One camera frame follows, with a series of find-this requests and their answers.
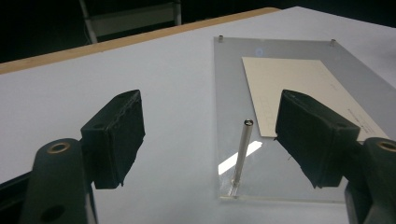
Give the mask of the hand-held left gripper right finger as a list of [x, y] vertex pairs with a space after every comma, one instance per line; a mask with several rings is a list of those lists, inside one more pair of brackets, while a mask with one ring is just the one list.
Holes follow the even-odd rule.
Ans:
[[281, 92], [276, 140], [300, 165], [315, 188], [337, 187], [341, 160], [357, 141], [360, 128], [313, 97]]

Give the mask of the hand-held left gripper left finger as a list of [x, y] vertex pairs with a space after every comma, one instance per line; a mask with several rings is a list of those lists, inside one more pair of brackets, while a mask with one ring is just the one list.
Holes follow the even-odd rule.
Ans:
[[146, 134], [140, 90], [115, 96], [80, 131], [95, 187], [123, 185]]

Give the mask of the clear acrylic frame plate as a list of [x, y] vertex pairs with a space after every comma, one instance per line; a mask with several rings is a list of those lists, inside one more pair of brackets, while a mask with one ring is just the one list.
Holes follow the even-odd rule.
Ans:
[[[219, 196], [296, 202], [342, 203], [347, 182], [314, 188], [299, 164], [275, 137], [260, 134], [244, 57], [320, 60], [369, 116], [396, 140], [396, 87], [368, 68], [337, 42], [224, 37], [214, 39]], [[241, 180], [232, 186], [238, 148], [246, 119], [254, 126]]]

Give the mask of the photo card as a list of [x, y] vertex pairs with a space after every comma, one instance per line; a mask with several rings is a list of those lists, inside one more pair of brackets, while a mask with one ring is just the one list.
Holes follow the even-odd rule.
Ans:
[[358, 139], [387, 135], [320, 60], [244, 57], [248, 88], [260, 134], [276, 135], [283, 90], [307, 94], [361, 128]]

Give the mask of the white board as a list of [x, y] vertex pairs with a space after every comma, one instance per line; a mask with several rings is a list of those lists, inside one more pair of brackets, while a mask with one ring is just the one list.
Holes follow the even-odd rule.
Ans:
[[221, 200], [213, 39], [334, 39], [396, 87], [396, 28], [292, 7], [0, 64], [0, 183], [30, 170], [50, 141], [111, 98], [142, 93], [144, 145], [124, 185], [95, 194], [101, 224], [347, 224], [341, 204]]

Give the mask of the white metal stand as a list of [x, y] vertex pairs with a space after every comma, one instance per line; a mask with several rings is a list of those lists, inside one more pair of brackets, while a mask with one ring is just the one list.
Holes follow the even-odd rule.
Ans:
[[172, 22], [175, 26], [182, 23], [181, 0], [158, 0], [155, 4], [133, 9], [91, 14], [87, 2], [78, 0], [89, 39], [93, 44], [105, 35], [131, 31], [160, 23]]

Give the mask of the long metal post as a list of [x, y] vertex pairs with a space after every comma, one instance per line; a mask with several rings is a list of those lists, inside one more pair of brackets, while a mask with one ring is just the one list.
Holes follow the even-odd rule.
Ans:
[[236, 160], [234, 173], [233, 173], [233, 180], [232, 180], [232, 186], [234, 188], [238, 187], [241, 180], [241, 175], [243, 171], [245, 157], [248, 152], [248, 145], [249, 145], [249, 140], [253, 126], [254, 126], [254, 121], [252, 119], [246, 119], [243, 123], [243, 129], [241, 133], [237, 160]]

